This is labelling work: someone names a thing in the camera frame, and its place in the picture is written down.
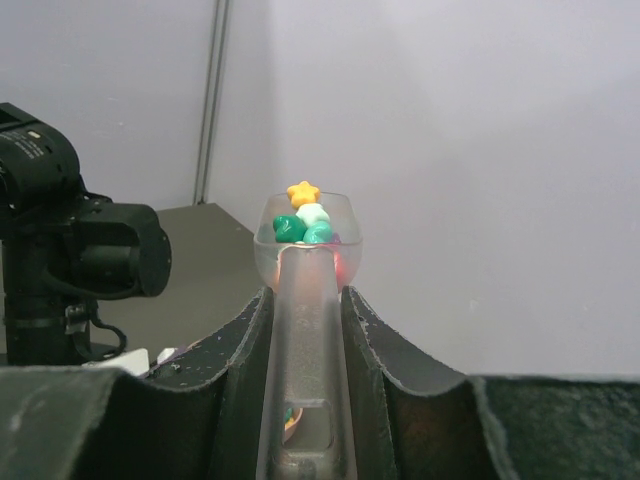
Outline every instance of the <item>camera body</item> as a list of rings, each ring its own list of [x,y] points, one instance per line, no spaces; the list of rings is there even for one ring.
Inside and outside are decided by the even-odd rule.
[[[0,104],[0,240],[10,364],[68,365],[121,353],[97,300],[157,296],[171,245],[149,206],[87,191],[64,135]],[[92,352],[89,323],[120,339]]]

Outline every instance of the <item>clear plastic scoop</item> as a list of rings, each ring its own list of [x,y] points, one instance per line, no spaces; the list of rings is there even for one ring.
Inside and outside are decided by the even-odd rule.
[[[258,269],[277,292],[260,480],[357,478],[339,292],[357,271],[362,238],[346,197],[323,194],[320,203],[342,243],[276,243],[273,218],[294,213],[286,195],[269,199],[254,239]],[[285,443],[289,408],[303,415],[298,438]]]

